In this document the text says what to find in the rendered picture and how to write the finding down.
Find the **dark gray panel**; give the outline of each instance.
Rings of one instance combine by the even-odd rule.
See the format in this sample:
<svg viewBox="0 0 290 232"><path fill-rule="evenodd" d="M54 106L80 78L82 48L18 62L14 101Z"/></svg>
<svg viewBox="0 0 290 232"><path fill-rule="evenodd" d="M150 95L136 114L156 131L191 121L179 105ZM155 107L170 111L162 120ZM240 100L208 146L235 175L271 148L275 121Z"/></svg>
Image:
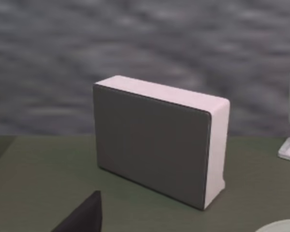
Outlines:
<svg viewBox="0 0 290 232"><path fill-rule="evenodd" d="M203 209L208 112L94 86L98 164Z"/></svg>

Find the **tabletop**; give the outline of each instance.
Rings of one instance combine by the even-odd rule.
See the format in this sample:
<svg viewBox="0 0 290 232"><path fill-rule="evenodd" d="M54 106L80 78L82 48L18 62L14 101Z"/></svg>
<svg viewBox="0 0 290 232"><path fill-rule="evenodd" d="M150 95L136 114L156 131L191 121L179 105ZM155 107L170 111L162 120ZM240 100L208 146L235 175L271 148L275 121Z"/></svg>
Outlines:
<svg viewBox="0 0 290 232"><path fill-rule="evenodd" d="M290 218L284 138L228 139L226 189L199 211L96 164L93 136L0 136L0 232L48 232L101 190L103 232L254 232Z"/></svg>

